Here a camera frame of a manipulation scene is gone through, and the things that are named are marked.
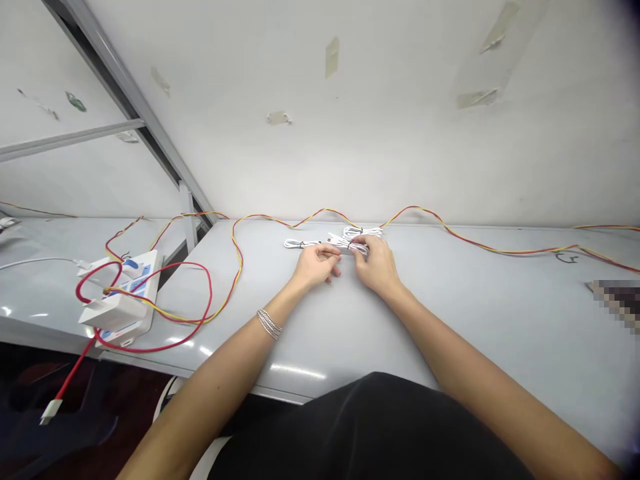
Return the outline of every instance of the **silver bracelet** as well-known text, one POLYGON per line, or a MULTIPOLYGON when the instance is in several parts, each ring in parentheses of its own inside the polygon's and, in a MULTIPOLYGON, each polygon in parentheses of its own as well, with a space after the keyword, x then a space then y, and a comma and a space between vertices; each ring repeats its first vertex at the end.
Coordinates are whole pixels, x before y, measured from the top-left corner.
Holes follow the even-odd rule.
POLYGON ((282 333, 282 327, 276 325, 271 319, 271 316, 264 310, 258 310, 258 312, 256 312, 256 315, 258 316, 258 320, 260 320, 260 323, 262 323, 262 326, 265 328, 267 333, 270 334, 270 336, 274 340, 278 340, 278 337, 282 333))

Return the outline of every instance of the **white wall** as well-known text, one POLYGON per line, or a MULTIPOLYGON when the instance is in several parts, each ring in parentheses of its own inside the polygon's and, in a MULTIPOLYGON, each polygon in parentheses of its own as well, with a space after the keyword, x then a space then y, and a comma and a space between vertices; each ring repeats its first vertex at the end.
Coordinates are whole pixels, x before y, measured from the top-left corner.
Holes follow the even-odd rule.
MULTIPOLYGON (((40 0, 0 2, 0 105, 0 147, 126 120, 40 0)), ((144 144, 115 137, 0 163, 0 200, 86 217, 180 212, 176 187, 144 144)))
POLYGON ((624 14, 609 0, 519 1, 480 56, 504 0, 87 0, 228 215, 334 207, 379 221, 419 204, 450 223, 640 222, 624 14), (500 87, 497 102, 459 110, 481 84, 500 87), (268 125, 278 110, 293 124, 268 125))

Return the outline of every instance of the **black shirt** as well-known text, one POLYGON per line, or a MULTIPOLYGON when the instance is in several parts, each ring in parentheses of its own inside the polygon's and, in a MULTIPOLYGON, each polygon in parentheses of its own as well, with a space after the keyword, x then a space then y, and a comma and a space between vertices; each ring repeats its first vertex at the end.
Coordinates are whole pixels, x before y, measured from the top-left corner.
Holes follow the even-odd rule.
POLYGON ((372 373, 234 435, 209 480, 532 479, 442 392, 372 373))

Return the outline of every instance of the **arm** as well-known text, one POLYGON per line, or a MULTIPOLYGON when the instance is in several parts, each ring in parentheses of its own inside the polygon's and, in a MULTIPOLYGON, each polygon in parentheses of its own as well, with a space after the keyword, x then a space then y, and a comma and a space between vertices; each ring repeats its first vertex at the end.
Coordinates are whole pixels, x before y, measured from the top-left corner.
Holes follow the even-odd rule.
POLYGON ((360 280, 400 318, 442 391, 488 426, 538 479, 610 479, 619 470, 578 432, 427 310, 404 287, 387 242, 369 235, 360 280))
MULTIPOLYGON (((265 307, 283 327, 300 299, 331 273, 340 250, 313 245, 300 254, 291 280, 265 307)), ((171 400, 118 476, 118 480, 188 479, 200 457, 251 390, 274 340, 253 317, 196 370, 171 400)))

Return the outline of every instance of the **left hand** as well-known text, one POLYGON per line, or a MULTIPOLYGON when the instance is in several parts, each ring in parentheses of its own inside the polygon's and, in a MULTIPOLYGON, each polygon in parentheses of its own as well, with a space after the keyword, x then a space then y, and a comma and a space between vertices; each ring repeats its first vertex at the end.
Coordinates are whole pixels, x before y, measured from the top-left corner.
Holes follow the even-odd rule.
POLYGON ((298 259, 291 281, 306 289, 326 281, 331 283, 331 274, 339 277, 337 263, 342 260, 340 250, 333 245, 321 243, 304 248, 298 259))

